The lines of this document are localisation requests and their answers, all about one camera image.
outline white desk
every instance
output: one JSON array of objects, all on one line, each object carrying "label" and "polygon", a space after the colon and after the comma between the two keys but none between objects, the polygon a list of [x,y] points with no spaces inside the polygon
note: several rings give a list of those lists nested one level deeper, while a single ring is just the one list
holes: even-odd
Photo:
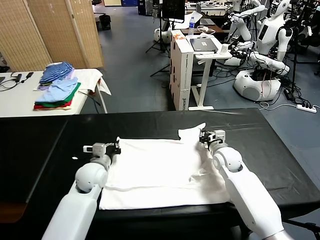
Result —
[{"label": "white desk", "polygon": [[[15,72],[13,75],[22,74],[21,80],[26,79],[26,75],[29,72]],[[10,77],[11,72],[0,73],[0,77],[5,77],[5,80],[12,79]],[[0,91],[0,118],[8,117],[34,117],[34,116],[59,116],[59,115],[75,115],[81,112],[83,108],[87,95],[89,93],[88,89],[95,88],[98,81],[103,81],[102,74],[97,69],[76,69],[74,71],[74,76],[78,78],[78,82],[81,83],[78,91],[75,93],[71,109],[53,109],[53,110],[34,110],[35,100],[44,94],[44,91],[35,91],[39,85],[40,78],[43,75],[43,71],[35,71],[28,80],[24,83],[19,83],[15,88],[8,91]],[[102,89],[98,87],[98,94],[101,98],[101,103],[104,108],[104,112],[107,113],[105,102],[102,98],[101,91],[106,92],[111,95],[108,87],[107,89]]]},{"label": "white desk", "polygon": [[[200,38],[199,35],[193,35],[193,36],[186,36],[186,39],[188,40],[188,42],[190,43],[190,39],[196,39],[196,38]],[[198,64],[202,64],[205,63],[204,66],[204,71],[203,71],[203,76],[202,76],[202,82],[201,82],[201,87],[200,87],[200,94],[198,93],[198,86],[191,86],[191,90],[196,102],[197,106],[190,106],[188,109],[190,111],[194,111],[194,110],[213,110],[214,107],[213,106],[204,106],[204,99],[205,99],[205,95],[206,95],[206,90],[207,90],[207,85],[208,85],[208,81],[209,81],[209,72],[210,72],[210,66],[211,63],[216,59],[230,59],[232,58],[232,55],[230,54],[230,52],[226,52],[224,54],[220,54],[220,51],[222,49],[222,44],[219,42],[218,39],[216,39],[215,37],[210,37],[210,39],[213,41],[213,43],[215,44],[215,46],[218,48],[217,53],[213,53],[213,52],[208,52],[208,51],[195,51],[193,53],[193,55],[195,55],[195,58],[200,60],[198,62]]]},{"label": "white desk", "polygon": [[[196,11],[196,6],[185,4],[187,12]],[[201,12],[206,12],[208,16],[224,16],[226,11],[231,7],[228,5],[214,5],[214,6],[207,6],[201,7]]]}]

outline power strip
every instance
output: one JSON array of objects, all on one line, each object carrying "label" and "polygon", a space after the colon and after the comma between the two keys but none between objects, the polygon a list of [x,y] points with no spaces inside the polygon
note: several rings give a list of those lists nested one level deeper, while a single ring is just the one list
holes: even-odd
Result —
[{"label": "power strip", "polygon": [[308,107],[302,106],[301,104],[298,104],[296,108],[299,110],[307,111],[314,114],[317,113],[317,109],[314,106],[312,108],[308,108]]}]

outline white cardboard box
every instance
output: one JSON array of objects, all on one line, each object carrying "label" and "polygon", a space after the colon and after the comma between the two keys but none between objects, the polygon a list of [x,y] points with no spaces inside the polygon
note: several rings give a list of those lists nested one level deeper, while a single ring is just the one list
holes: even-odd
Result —
[{"label": "white cardboard box", "polygon": [[170,91],[175,110],[188,110],[194,49],[180,30],[171,32]]}]

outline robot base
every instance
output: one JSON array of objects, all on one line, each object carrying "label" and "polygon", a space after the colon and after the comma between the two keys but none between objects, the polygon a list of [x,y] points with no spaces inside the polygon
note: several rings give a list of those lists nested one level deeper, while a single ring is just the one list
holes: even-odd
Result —
[{"label": "robot base", "polygon": [[278,78],[265,81],[255,81],[251,78],[254,70],[241,71],[235,77],[233,87],[244,98],[252,101],[273,100],[280,88]]}]

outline water bottle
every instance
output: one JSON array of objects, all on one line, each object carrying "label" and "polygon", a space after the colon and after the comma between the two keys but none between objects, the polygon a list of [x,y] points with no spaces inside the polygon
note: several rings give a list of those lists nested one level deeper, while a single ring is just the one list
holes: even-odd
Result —
[{"label": "water bottle", "polygon": [[192,16],[189,23],[189,33],[188,35],[193,36],[195,30],[195,18]]}]

